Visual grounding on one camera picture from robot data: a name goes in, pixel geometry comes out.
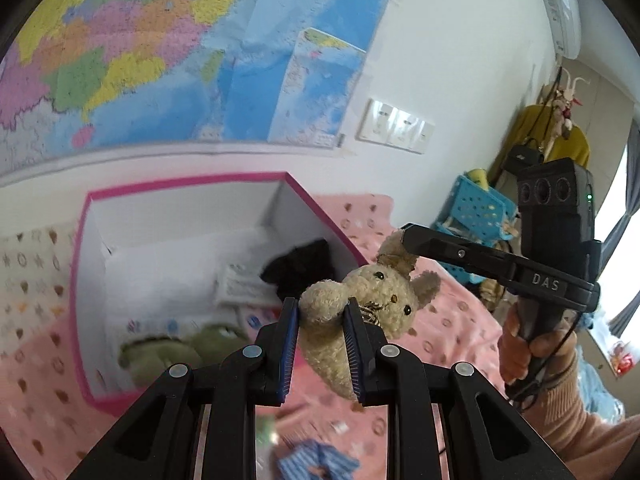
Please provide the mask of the person's right hand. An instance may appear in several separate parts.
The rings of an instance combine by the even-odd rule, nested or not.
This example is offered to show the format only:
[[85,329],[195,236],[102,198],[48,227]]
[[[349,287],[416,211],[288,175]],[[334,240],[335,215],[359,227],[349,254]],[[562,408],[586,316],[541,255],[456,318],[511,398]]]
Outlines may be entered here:
[[554,350],[556,353],[547,362],[544,377],[559,376],[570,368],[576,352],[577,335],[570,330],[566,321],[532,342],[527,342],[518,334],[520,328],[518,309],[512,306],[506,315],[498,341],[500,376],[506,385],[525,379],[533,368],[532,359],[548,359]]

